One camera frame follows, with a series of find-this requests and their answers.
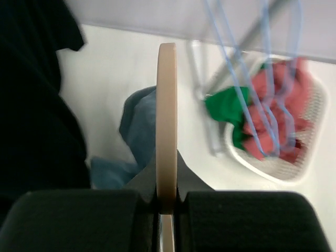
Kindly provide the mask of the grey blue t shirt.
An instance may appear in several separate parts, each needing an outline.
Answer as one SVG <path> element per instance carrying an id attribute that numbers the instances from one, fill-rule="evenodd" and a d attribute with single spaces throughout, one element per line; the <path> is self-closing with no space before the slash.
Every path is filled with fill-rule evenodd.
<path id="1" fill-rule="evenodd" d="M 123 107 L 119 133 L 135 162 L 91 158 L 91 186 L 116 190 L 125 186 L 150 162 L 155 153 L 156 87 L 147 87 L 130 95 Z"/>

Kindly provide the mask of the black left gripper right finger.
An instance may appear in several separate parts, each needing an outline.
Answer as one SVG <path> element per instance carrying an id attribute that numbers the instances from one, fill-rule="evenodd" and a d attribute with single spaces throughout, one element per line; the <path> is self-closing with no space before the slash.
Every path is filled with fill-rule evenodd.
<path id="1" fill-rule="evenodd" d="M 307 199 L 285 191 L 216 191 L 177 157 L 176 251 L 330 251 Z"/>

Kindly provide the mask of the green t shirt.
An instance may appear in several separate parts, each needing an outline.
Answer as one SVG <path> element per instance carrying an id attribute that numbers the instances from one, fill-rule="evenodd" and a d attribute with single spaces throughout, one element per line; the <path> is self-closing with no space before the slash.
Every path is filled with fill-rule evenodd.
<path id="1" fill-rule="evenodd" d="M 265 131 L 258 108 L 254 105 L 250 89 L 240 87 L 244 101 L 247 104 L 248 112 L 258 134 Z M 257 151 L 253 132 L 244 115 L 244 110 L 240 104 L 239 97 L 234 86 L 217 92 L 205 99 L 205 107 L 210 117 L 218 122 L 228 122 L 234 126 L 232 140 L 234 147 L 243 151 Z"/>

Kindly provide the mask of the salmon red t shirt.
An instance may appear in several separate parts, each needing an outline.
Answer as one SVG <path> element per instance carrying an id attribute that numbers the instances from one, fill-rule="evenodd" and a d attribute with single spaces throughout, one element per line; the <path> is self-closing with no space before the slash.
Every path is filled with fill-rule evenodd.
<path id="1" fill-rule="evenodd" d="M 285 73 L 285 62 L 286 60 L 281 60 L 279 62 L 273 63 L 276 92 L 281 88 L 282 78 Z M 286 98 L 285 102 L 286 108 L 295 119 L 296 132 L 302 131 L 309 126 L 309 122 L 305 119 L 301 119 L 300 115 L 305 108 L 305 102 L 309 99 L 310 96 L 310 77 L 311 76 L 307 71 L 306 60 L 302 57 L 299 57 L 297 59 L 296 76 L 293 83 L 293 90 L 291 94 Z M 266 95 L 266 70 L 260 70 L 258 74 L 256 74 L 252 78 L 251 81 L 257 92 L 258 98 L 260 100 L 263 99 Z M 284 114 L 278 107 L 275 99 L 272 100 L 270 109 L 278 122 L 280 144 L 284 144 L 286 141 Z M 266 153 L 271 152 L 273 150 L 273 141 L 269 134 L 266 132 L 266 129 L 261 134 L 258 134 L 258 137 L 263 150 Z M 299 140 L 296 139 L 296 145 L 294 150 L 290 152 L 280 151 L 279 157 L 287 162 L 294 163 L 298 154 L 302 150 L 303 145 L 299 143 Z M 258 160 L 262 160 L 264 158 L 264 155 L 259 150 L 248 153 Z"/>

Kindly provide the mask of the beige wooden hanger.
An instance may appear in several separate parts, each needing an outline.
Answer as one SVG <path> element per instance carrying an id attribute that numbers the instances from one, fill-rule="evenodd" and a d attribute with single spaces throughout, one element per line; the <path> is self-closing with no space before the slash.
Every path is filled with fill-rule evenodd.
<path id="1" fill-rule="evenodd" d="M 160 213 L 172 214 L 177 195 L 176 44 L 159 47 L 155 125 L 156 192 Z"/>

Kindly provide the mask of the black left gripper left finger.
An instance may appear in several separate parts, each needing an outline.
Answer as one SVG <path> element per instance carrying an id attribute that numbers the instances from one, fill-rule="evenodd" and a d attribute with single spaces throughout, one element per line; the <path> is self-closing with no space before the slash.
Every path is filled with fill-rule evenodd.
<path id="1" fill-rule="evenodd" d="M 154 251 L 155 170 L 120 190 L 35 191 L 1 228 L 1 251 Z"/>

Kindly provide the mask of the black t shirt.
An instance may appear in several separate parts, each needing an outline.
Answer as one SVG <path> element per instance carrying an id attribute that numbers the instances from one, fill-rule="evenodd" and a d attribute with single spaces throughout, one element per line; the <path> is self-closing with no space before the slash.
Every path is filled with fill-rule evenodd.
<path id="1" fill-rule="evenodd" d="M 83 45 L 65 2 L 1 1 L 1 219 L 29 191 L 90 186 L 57 57 Z"/>

